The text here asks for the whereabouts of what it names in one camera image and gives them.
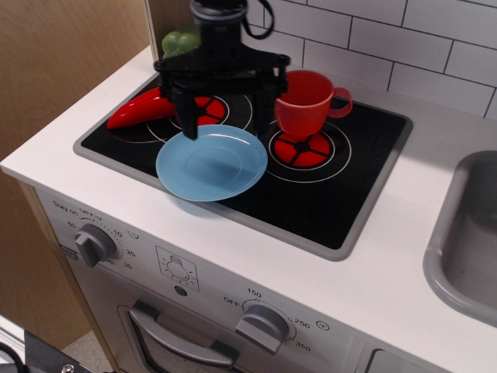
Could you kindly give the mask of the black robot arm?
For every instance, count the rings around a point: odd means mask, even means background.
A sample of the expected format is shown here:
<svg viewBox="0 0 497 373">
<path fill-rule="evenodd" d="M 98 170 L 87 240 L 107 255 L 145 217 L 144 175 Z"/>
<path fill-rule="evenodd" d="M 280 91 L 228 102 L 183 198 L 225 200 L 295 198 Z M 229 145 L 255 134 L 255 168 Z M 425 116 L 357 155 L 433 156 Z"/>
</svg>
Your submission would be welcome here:
<svg viewBox="0 0 497 373">
<path fill-rule="evenodd" d="M 195 98 L 218 95 L 251 96 L 255 131 L 265 131 L 276 99 L 288 89 L 289 57 L 242 43 L 250 30 L 246 1 L 192 1 L 189 7 L 200 23 L 199 47 L 155 62 L 160 94 L 173 104 L 183 134 L 198 135 Z"/>
</svg>

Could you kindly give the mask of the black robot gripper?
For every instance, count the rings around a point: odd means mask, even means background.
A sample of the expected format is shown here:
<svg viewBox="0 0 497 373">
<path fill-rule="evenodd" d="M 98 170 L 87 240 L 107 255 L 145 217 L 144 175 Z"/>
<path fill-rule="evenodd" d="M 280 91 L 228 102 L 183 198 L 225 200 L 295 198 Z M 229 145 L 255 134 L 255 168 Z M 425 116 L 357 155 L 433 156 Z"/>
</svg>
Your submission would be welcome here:
<svg viewBox="0 0 497 373">
<path fill-rule="evenodd" d="M 197 139 L 197 106 L 193 96 L 252 94 L 254 134 L 267 132 L 275 99 L 288 89 L 290 58 L 252 49 L 242 43 L 238 23 L 200 25 L 200 45 L 193 51 L 155 62 L 161 94 L 174 97 L 183 134 Z"/>
</svg>

